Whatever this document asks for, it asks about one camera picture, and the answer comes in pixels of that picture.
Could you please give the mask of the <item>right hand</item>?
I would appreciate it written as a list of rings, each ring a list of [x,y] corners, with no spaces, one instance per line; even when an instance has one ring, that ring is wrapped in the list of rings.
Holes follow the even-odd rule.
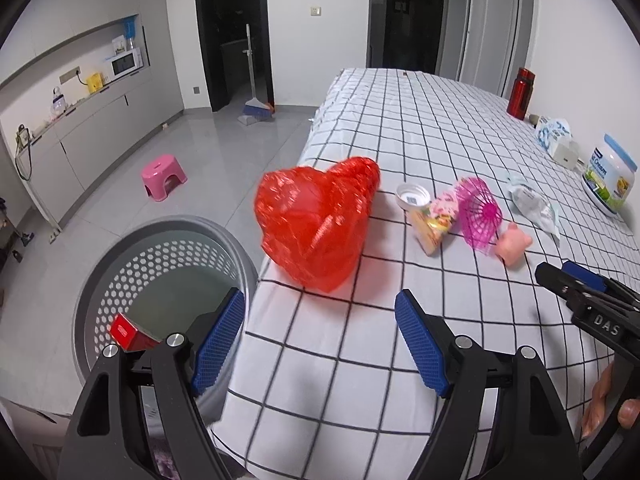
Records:
[[[602,373],[599,380],[592,388],[592,398],[582,416],[582,437],[588,438],[603,422],[605,415],[606,396],[612,389],[612,376],[614,363],[608,364],[608,367]],[[630,429],[634,426],[640,412],[640,400],[626,400],[617,414],[617,420],[624,429]]]

